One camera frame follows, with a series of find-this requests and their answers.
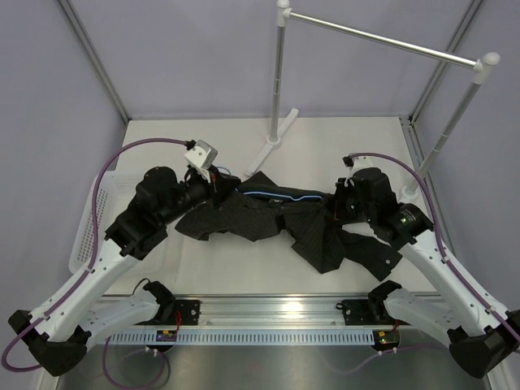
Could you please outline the blue wire hanger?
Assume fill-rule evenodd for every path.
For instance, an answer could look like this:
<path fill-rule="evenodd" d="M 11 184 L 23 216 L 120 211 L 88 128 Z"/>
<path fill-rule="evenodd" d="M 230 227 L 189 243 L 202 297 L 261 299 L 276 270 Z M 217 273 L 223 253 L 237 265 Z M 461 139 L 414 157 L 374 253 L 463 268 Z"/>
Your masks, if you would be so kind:
<path fill-rule="evenodd" d="M 270 184 L 244 184 L 237 187 L 236 191 L 245 196 L 280 202 L 320 202 L 327 197 L 324 193 L 285 188 L 276 185 L 272 186 Z"/>

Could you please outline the black pinstripe shirt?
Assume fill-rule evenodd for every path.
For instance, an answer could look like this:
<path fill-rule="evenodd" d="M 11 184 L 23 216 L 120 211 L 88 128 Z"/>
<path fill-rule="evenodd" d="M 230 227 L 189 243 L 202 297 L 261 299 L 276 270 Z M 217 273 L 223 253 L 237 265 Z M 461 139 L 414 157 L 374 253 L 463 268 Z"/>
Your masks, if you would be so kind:
<path fill-rule="evenodd" d="M 244 184 L 276 185 L 261 172 Z M 348 259 L 379 281 L 387 278 L 402 255 L 374 237 L 345 231 L 329 207 L 332 196 L 326 195 L 321 201 L 292 202 L 259 199 L 235 190 L 218 208 L 205 203 L 189 211 L 175 229 L 197 241 L 208 241 L 214 233 L 231 233 L 251 242 L 285 231 L 293 238 L 292 250 L 320 274 L 339 269 Z"/>

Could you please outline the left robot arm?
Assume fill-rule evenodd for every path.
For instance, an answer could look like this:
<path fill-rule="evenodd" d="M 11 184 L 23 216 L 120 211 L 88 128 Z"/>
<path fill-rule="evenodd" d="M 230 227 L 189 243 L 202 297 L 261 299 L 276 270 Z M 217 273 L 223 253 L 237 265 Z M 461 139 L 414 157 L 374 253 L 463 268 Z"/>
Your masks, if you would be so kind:
<path fill-rule="evenodd" d="M 176 299 L 158 281 L 104 309 L 94 304 L 167 238 L 167 227 L 195 207 L 219 206 L 241 181 L 210 167 L 179 181 L 169 167 L 147 171 L 128 207 L 107 228 L 93 264 L 83 265 L 40 307 L 17 310 L 8 323 L 38 364 L 54 377 L 74 368 L 98 342 L 134 324 L 169 322 Z"/>

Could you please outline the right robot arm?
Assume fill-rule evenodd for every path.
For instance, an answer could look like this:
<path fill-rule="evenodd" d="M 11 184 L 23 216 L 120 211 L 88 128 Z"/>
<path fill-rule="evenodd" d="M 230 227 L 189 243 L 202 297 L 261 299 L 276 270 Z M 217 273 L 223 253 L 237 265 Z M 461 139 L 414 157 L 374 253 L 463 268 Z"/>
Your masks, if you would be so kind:
<path fill-rule="evenodd" d="M 370 317 L 398 320 L 439 341 L 470 376 L 481 379 L 519 347 L 519 313 L 491 295 L 445 246 L 434 223 L 416 205 L 402 203 L 377 167 L 336 181 L 334 215 L 367 223 L 374 234 L 411 262 L 447 308 L 416 297 L 394 281 L 368 295 Z"/>

